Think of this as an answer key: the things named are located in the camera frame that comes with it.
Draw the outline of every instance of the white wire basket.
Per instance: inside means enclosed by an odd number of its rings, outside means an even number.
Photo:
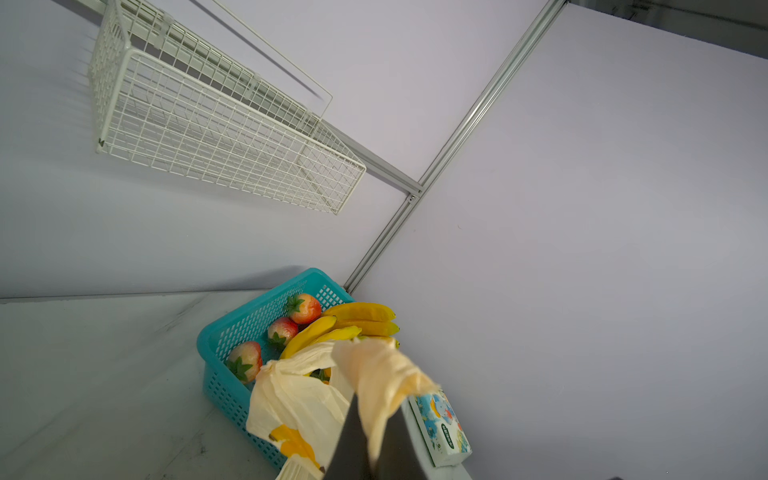
[[[141,0],[108,0],[88,76],[99,152],[334,214],[366,171],[317,115]]]

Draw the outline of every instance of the tissue box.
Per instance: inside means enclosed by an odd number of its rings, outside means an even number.
[[[409,400],[435,467],[457,465],[469,457],[472,447],[442,390]]]

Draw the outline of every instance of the strawberry leaves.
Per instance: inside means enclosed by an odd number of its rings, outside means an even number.
[[[270,341],[270,343],[272,343],[274,345],[281,346],[281,347],[285,348],[286,337],[278,335],[277,332],[273,333],[272,337],[269,338],[269,341]]]
[[[286,302],[286,313],[290,315],[291,313],[299,312],[299,306],[302,303],[304,303],[304,299],[299,298],[298,295],[289,296],[288,301]]]
[[[234,362],[227,361],[227,368],[235,375],[235,378],[241,382],[246,381],[245,372],[250,370],[253,365],[243,364],[243,357],[239,356]]]
[[[319,379],[321,382],[328,382],[331,380],[331,377],[326,375],[325,369],[317,369],[314,372],[310,373],[310,376],[313,376],[316,379]]]

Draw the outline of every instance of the bunch of bananas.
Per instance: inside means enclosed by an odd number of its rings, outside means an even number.
[[[280,359],[289,359],[304,347],[330,340],[350,340],[356,336],[390,339],[400,328],[393,322],[395,313],[378,303],[343,303],[332,306],[304,331],[296,334],[283,350]]]

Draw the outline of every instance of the teal basket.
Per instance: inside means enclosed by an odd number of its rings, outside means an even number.
[[[216,407],[264,454],[278,470],[286,457],[271,443],[245,430],[250,405],[250,390],[235,378],[224,361],[235,346],[258,342],[264,363],[280,357],[280,351],[266,340],[266,329],[284,316],[289,296],[308,293],[320,301],[323,310],[355,300],[338,283],[317,268],[310,268],[237,310],[205,327],[197,337],[197,351],[205,360],[203,390]]]

